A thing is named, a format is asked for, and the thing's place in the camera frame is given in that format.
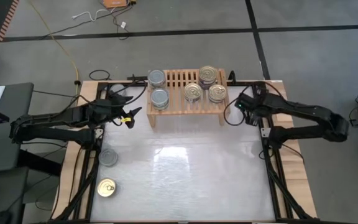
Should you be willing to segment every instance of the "wooden rack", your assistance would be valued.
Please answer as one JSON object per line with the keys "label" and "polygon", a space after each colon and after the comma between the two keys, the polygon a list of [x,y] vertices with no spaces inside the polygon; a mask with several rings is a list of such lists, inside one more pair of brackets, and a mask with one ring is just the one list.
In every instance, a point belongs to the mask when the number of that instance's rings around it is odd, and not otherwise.
{"label": "wooden rack", "polygon": [[[216,83],[227,89],[226,74],[223,69],[218,69]],[[223,111],[229,104],[229,94],[224,101],[213,103],[208,98],[208,90],[202,91],[201,98],[193,103],[185,99],[185,86],[189,83],[198,83],[198,69],[164,70],[167,80],[166,90],[169,91],[169,106],[165,110],[156,110],[150,100],[152,87],[147,87],[147,117],[151,127],[155,126],[157,115],[184,115],[184,114],[217,114],[220,125],[224,125]]]}

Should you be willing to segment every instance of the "concrete floor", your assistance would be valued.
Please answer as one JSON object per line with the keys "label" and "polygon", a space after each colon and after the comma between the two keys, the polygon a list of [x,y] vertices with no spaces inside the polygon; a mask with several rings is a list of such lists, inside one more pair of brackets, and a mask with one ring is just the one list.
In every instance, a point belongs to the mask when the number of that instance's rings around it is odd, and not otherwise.
{"label": "concrete floor", "polygon": [[[71,16],[101,6],[94,1],[41,1],[34,4],[52,30],[75,25],[88,16]],[[252,1],[258,27],[338,26],[358,24],[358,1],[351,0],[258,0]],[[106,17],[64,34],[115,32]],[[249,28],[246,4],[232,1],[138,1],[120,16],[131,32],[186,29]],[[7,37],[44,35],[47,30],[29,6],[21,1]],[[318,104],[347,117],[358,95],[358,30],[261,33],[272,79],[283,80],[292,101]],[[111,72],[122,80],[146,75],[152,68],[198,68],[210,64],[235,70],[241,79],[262,79],[252,34],[173,35],[63,40],[72,54],[82,80],[95,69]],[[35,89],[74,94],[75,77],[69,60],[52,40],[0,43],[0,84],[33,82]],[[60,110],[68,99],[34,93],[30,113]],[[295,119],[296,126],[308,124]],[[320,139],[300,141],[306,171],[318,216],[323,220],[358,223],[358,128],[351,128],[349,140],[338,144]],[[31,146],[45,153],[51,147]],[[63,153],[53,159],[62,160]],[[42,174],[33,172],[29,182]],[[43,191],[57,185],[51,179],[45,187],[26,195],[34,201]],[[43,207],[52,202],[44,200]],[[24,223],[45,220],[48,212],[26,206]]]}

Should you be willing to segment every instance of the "yellow cable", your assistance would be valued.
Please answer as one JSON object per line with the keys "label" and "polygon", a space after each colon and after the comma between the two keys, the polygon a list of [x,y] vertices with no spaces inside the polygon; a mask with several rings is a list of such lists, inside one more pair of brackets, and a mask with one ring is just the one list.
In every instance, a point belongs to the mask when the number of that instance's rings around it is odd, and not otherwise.
{"label": "yellow cable", "polygon": [[[78,69],[77,66],[75,65],[74,60],[72,59],[71,55],[67,52],[67,50],[59,43],[59,41],[57,41],[55,39],[55,37],[52,35],[52,31],[49,29],[48,24],[45,22],[45,20],[43,19],[43,17],[41,16],[41,13],[35,8],[35,6],[32,4],[32,0],[29,0],[30,5],[32,6],[32,8],[36,11],[36,13],[38,14],[38,16],[41,18],[42,22],[44,23],[45,27],[48,29],[49,35],[51,36],[51,38],[60,46],[60,48],[64,51],[64,53],[67,55],[67,57],[70,59],[71,64],[73,65],[74,69],[75,69],[75,75],[76,75],[76,81],[79,80],[79,74],[78,74]],[[78,94],[78,85],[75,85],[75,95]]]}

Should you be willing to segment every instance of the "orange striped tape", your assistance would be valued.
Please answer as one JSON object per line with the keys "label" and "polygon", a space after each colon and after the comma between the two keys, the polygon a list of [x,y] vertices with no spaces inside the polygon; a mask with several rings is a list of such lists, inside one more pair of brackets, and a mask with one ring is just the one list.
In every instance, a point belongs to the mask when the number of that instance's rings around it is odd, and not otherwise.
{"label": "orange striped tape", "polygon": [[2,42],[5,38],[7,28],[9,27],[9,24],[11,23],[11,21],[13,19],[13,15],[15,14],[18,3],[19,3],[19,0],[13,0],[11,7],[9,8],[9,11],[7,12],[4,24],[2,25],[1,30],[0,30],[0,42]]}

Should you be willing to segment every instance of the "white table surface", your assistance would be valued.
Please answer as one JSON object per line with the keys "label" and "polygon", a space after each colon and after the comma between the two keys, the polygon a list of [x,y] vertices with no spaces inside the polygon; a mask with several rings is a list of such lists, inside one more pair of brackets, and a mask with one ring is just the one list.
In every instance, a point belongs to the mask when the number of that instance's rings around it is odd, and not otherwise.
{"label": "white table surface", "polygon": [[[230,99],[242,89],[229,87]],[[127,95],[141,90],[128,88]],[[274,220],[258,127],[183,115],[158,116],[151,128],[146,94],[124,109],[139,106],[134,128],[106,125],[103,149],[114,149],[119,159],[99,166],[98,182],[111,178],[117,189],[107,198],[94,193],[92,222]],[[228,120],[241,118],[233,104]]]}

